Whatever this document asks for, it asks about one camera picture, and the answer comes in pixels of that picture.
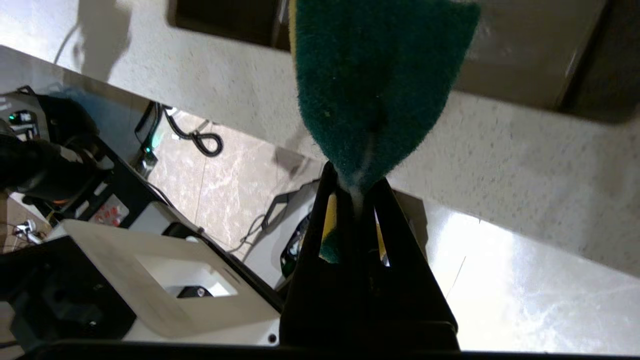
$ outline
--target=cable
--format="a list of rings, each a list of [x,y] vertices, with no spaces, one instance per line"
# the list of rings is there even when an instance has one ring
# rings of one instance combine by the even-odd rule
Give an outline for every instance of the cable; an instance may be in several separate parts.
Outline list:
[[[222,149],[224,148],[224,144],[222,142],[222,137],[220,137],[220,135],[216,134],[216,133],[204,133],[201,134],[200,132],[198,132],[197,130],[194,130],[190,133],[185,133],[184,131],[182,131],[178,125],[175,123],[175,119],[173,119],[173,116],[169,115],[169,113],[167,112],[167,107],[163,106],[163,111],[164,111],[164,115],[166,116],[167,121],[169,122],[169,126],[171,127],[171,130],[173,130],[173,132],[181,139],[184,140],[191,140],[193,142],[194,145],[196,145],[196,148],[198,148],[198,150],[204,155],[207,156],[209,158],[213,158],[215,156],[220,155],[220,153],[222,152]],[[203,143],[203,140],[205,139],[213,139],[213,141],[216,142],[216,149],[211,151],[209,150]]]
[[[174,209],[176,208],[176,207],[173,205],[173,203],[171,202],[171,200],[169,200],[169,197],[168,197],[168,196],[166,196],[166,195],[164,194],[164,192],[163,192],[162,190],[160,190],[160,188],[159,188],[159,187],[157,187],[156,185],[153,185],[152,183],[150,183],[150,182],[148,182],[148,181],[145,181],[145,182],[147,183],[147,185],[151,186],[155,191],[157,191],[157,192],[158,192],[158,194],[159,194],[159,195],[164,199],[164,201],[166,201],[166,204],[167,204],[167,205],[171,206],[171,207],[172,207],[172,208],[174,208]]]
[[[249,244],[249,245],[253,245],[250,242],[247,242],[246,240],[249,238],[249,236],[255,234],[258,230],[260,230],[260,227],[256,227],[255,229],[253,228],[254,225],[258,222],[258,220],[260,220],[261,218],[266,217],[266,214],[260,214],[258,215],[257,218],[253,219],[253,222],[251,223],[251,226],[249,227],[249,231],[246,232],[246,235],[244,235],[242,238],[240,238],[240,245],[238,245],[237,247],[234,247],[233,249],[227,251],[229,254],[236,252],[238,250],[240,250],[240,248],[244,245],[244,244]]]
[[[151,115],[152,110],[156,111],[156,118],[153,124],[151,124],[151,128],[149,129],[145,139],[141,140],[140,137],[138,136],[138,133],[142,130],[144,125],[147,123],[147,120],[149,119],[149,115]],[[133,134],[136,135],[136,139],[138,139],[138,142],[140,143],[140,145],[143,145],[143,146],[149,145],[149,143],[151,142],[150,137],[153,136],[154,132],[157,129],[158,124],[160,123],[160,120],[162,120],[162,114],[163,112],[161,109],[161,105],[155,101],[149,101],[149,104],[147,105],[145,112],[142,114],[142,118],[140,118],[138,125],[136,125],[136,128],[133,130]]]
[[[5,343],[0,343],[0,348],[14,347],[15,345],[18,345],[18,341],[7,341]]]
[[[73,27],[68,31],[68,33],[65,36],[64,40],[62,40],[62,44],[60,44],[60,47],[58,48],[58,52],[56,53],[56,57],[53,58],[53,64],[54,65],[58,64],[58,60],[60,60],[60,55],[62,55],[62,50],[64,50],[65,46],[67,46],[67,42],[71,38],[71,35],[73,35],[76,32],[76,30],[78,29],[79,26],[80,26],[80,24],[78,24],[78,23],[73,25]]]

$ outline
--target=white countertop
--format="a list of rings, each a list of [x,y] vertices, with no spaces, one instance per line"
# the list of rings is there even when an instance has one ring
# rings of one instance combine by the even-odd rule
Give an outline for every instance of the white countertop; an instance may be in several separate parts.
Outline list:
[[[172,28],[166,0],[82,4],[3,1],[0,45],[53,62],[81,19],[58,65],[323,158],[298,113],[289,54]],[[639,135],[640,119],[605,126],[453,92],[438,124],[389,179],[640,275]]]

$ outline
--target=tiled floor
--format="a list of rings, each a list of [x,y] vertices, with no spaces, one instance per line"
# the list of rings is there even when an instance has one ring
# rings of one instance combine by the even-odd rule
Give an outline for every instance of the tiled floor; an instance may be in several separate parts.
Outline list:
[[[184,112],[174,117],[184,131],[204,121]],[[225,126],[208,124],[202,130],[211,131],[222,137],[224,149],[219,156],[207,158],[191,141],[178,139],[163,120],[156,133],[158,164],[149,181],[189,220],[224,249],[231,249],[239,245],[253,220],[266,212],[275,195],[316,179],[323,164]],[[237,255],[242,258],[247,248],[240,248]]]

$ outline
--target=sponge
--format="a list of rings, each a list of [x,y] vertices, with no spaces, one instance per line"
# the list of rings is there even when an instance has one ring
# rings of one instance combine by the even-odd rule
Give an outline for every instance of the sponge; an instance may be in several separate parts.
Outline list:
[[[424,139],[479,17],[446,0],[297,0],[298,104],[341,187],[363,194]]]

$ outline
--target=wire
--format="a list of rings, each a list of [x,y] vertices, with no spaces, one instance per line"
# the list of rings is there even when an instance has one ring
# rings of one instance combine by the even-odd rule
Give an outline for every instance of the wire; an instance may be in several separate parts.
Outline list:
[[[138,133],[142,130],[142,128],[147,123],[147,120],[149,119],[149,115],[151,115],[152,110],[155,110],[156,118],[154,119],[153,124],[151,124],[151,127],[145,139],[141,140],[140,136],[138,136]],[[161,105],[155,101],[149,101],[149,104],[147,105],[145,112],[142,114],[142,118],[140,118],[138,125],[136,125],[136,128],[133,130],[133,134],[136,135],[136,139],[138,139],[138,142],[140,143],[140,145],[147,146],[150,143],[149,138],[153,136],[153,134],[155,133],[157,126],[160,123],[160,120],[162,120],[162,114],[163,114],[163,111],[162,111]]]
[[[15,345],[18,345],[18,341],[7,341],[5,343],[0,343],[0,348],[14,347]]]
[[[152,183],[150,183],[150,182],[148,182],[148,181],[145,181],[145,182],[147,183],[147,185],[151,186],[155,191],[157,191],[157,192],[158,192],[158,194],[159,194],[159,195],[164,199],[164,201],[166,201],[166,204],[167,204],[167,205],[171,206],[171,207],[172,207],[172,208],[174,208],[174,209],[176,208],[176,207],[173,205],[173,203],[171,202],[171,200],[169,200],[169,197],[168,197],[168,196],[166,196],[166,195],[164,194],[164,192],[163,192],[162,190],[160,190],[160,188],[159,188],[159,187],[157,187],[156,185],[153,185]]]
[[[209,158],[213,158],[215,156],[220,155],[220,153],[222,152],[222,149],[224,148],[224,143],[222,142],[222,137],[220,137],[220,135],[216,134],[216,133],[200,133],[197,130],[194,130],[190,133],[185,133],[183,130],[181,130],[178,125],[175,123],[175,119],[173,118],[173,116],[169,115],[169,113],[167,112],[167,107],[163,106],[163,111],[164,111],[164,115],[167,119],[167,121],[169,122],[169,126],[171,127],[171,130],[173,130],[173,132],[181,139],[184,140],[191,140],[193,142],[194,145],[196,145],[196,148],[198,148],[198,150],[204,155],[207,156]],[[203,140],[206,139],[213,139],[213,141],[216,142],[216,149],[211,151],[209,150],[205,145]]]
[[[53,58],[53,64],[54,65],[58,64],[58,60],[60,60],[60,55],[62,55],[62,50],[64,50],[65,46],[67,46],[67,42],[71,38],[71,35],[73,35],[76,32],[76,30],[78,29],[79,26],[80,26],[80,24],[78,24],[78,23],[73,25],[73,27],[68,31],[68,33],[65,36],[64,40],[62,40],[62,44],[60,44],[60,47],[58,48],[58,52],[56,53],[56,57]]]
[[[238,245],[237,247],[234,247],[233,249],[227,251],[229,254],[236,252],[238,250],[240,250],[240,248],[244,245],[244,244],[249,244],[249,245],[253,245],[253,243],[247,242],[247,239],[249,238],[249,236],[255,234],[258,230],[260,230],[260,227],[256,227],[255,229],[253,228],[254,225],[258,222],[258,220],[260,220],[261,218],[264,219],[264,217],[266,217],[266,214],[260,214],[258,215],[258,217],[256,217],[255,219],[253,219],[253,222],[251,223],[251,226],[249,227],[249,231],[246,232],[246,235],[244,235],[242,238],[240,238],[240,245]]]

